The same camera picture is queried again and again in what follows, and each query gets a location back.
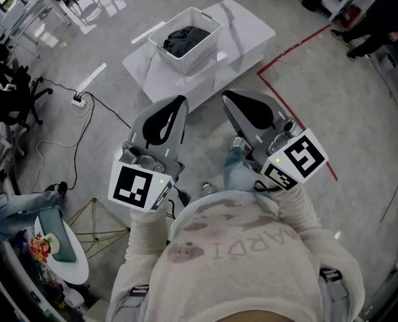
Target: dark cloth in basket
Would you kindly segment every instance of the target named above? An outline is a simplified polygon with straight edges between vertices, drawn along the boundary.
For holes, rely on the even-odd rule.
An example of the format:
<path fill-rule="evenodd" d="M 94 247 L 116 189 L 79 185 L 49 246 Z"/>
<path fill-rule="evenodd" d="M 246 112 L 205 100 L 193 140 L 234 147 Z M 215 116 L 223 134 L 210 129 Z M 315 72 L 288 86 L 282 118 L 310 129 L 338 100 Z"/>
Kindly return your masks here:
<path fill-rule="evenodd" d="M 194 26 L 172 32 L 163 43 L 163 48 L 180 58 L 188 53 L 193 47 L 208 37 L 210 33 Z"/>

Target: round white table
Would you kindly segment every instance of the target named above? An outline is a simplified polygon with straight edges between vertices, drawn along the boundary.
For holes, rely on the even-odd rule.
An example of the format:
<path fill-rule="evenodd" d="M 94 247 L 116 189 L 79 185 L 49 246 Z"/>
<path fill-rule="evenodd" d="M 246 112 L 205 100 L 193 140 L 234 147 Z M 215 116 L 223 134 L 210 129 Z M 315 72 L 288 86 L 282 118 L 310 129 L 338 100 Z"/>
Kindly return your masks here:
<path fill-rule="evenodd" d="M 71 284 L 80 285 L 83 284 L 89 277 L 89 265 L 87 262 L 86 253 L 84 253 L 83 247 L 81 246 L 80 241 L 78 241 L 76 234 L 74 234 L 65 221 L 62 222 L 64 224 L 66 235 L 70 240 L 72 250 L 74 250 L 74 253 L 76 254 L 77 260 L 75 262 L 60 262 L 56 261 L 53 258 L 53 255 L 49 255 L 47 258 L 47 265 L 61 279 L 65 280 L 66 282 L 70 282 Z M 38 217 L 34 223 L 34 233 L 35 235 L 41 233 L 41 235 L 44 236 Z"/>

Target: gray floor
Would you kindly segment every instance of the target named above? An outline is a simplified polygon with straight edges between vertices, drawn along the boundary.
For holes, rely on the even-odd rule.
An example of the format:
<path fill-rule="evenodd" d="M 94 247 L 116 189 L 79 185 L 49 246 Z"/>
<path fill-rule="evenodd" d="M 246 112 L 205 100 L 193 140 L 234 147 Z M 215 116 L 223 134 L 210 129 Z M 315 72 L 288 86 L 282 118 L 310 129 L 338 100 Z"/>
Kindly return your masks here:
<path fill-rule="evenodd" d="M 41 56 L 33 59 L 16 50 L 33 77 L 42 75 L 56 83 L 77 88 L 103 63 L 106 68 L 87 90 L 115 109 L 128 123 L 151 104 L 122 65 L 123 59 L 147 38 L 131 40 L 187 7 L 203 9 L 222 0 L 80 0 L 81 12 L 72 7 L 74 23 L 67 27 L 54 14 L 37 20 L 28 30 L 40 40 Z M 256 72 L 282 51 L 325 26 L 328 16 L 305 10 L 301 0 L 235 0 L 271 26 L 276 36 L 262 64 L 230 84 L 257 89 L 272 95 Z M 324 227 L 341 232 L 340 241 L 358 259 L 370 297 L 382 283 L 398 257 L 398 193 L 382 223 L 379 220 L 398 181 L 398 115 L 385 85 L 368 60 L 352 63 L 346 49 L 329 31 L 300 46 L 262 76 L 287 101 L 324 145 L 339 178 L 336 182 L 323 168 L 307 184 L 308 192 Z M 55 93 L 40 101 L 43 126 L 35 125 L 28 135 L 29 155 L 21 163 L 18 179 L 28 192 L 36 180 L 41 159 L 35 146 L 39 140 L 75 142 L 82 119 L 71 111 L 72 93 L 54 87 Z M 99 104 L 78 149 L 78 181 L 66 199 L 71 216 L 92 197 L 102 201 L 129 224 L 126 210 L 107 201 L 111 164 L 129 130 Z M 179 160 L 186 165 L 178 186 L 191 195 L 202 181 L 222 187 L 222 168 L 227 142 L 233 129 L 215 96 L 188 117 L 186 137 Z M 46 165 L 35 191 L 49 184 L 74 181 L 74 148 L 42 144 Z M 102 214 L 100 230 L 114 226 Z M 90 230 L 84 218 L 76 231 Z M 126 238 L 90 260 L 89 284 L 109 298 Z"/>

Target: power strip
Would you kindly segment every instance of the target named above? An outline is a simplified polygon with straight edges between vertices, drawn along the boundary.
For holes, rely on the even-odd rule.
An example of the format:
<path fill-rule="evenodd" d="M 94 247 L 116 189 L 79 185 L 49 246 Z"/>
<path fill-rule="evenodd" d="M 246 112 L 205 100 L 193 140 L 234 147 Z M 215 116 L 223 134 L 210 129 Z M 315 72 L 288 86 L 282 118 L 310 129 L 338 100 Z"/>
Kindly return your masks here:
<path fill-rule="evenodd" d="M 71 104 L 76 105 L 78 107 L 81 107 L 82 109 L 84 109 L 84 106 L 86 105 L 86 100 L 84 100 L 83 98 L 81 98 L 80 101 L 77 100 L 71 100 Z"/>

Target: laundry basket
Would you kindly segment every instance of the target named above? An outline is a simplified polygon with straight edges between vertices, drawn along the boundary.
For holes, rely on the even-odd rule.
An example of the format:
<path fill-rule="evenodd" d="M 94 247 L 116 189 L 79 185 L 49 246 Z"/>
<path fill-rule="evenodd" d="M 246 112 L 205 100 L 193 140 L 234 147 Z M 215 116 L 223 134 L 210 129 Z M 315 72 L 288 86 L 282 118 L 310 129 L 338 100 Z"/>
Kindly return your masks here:
<path fill-rule="evenodd" d="M 177 58 L 163 48 L 163 43 L 172 32 L 181 30 L 187 26 L 195 26 L 196 28 L 208 31 L 210 35 L 185 55 Z M 163 60 L 173 66 L 179 73 L 187 74 L 217 47 L 221 28 L 222 24 L 218 20 L 206 15 L 199 9 L 190 7 L 154 31 L 148 37 L 148 40 L 156 47 L 157 53 Z"/>

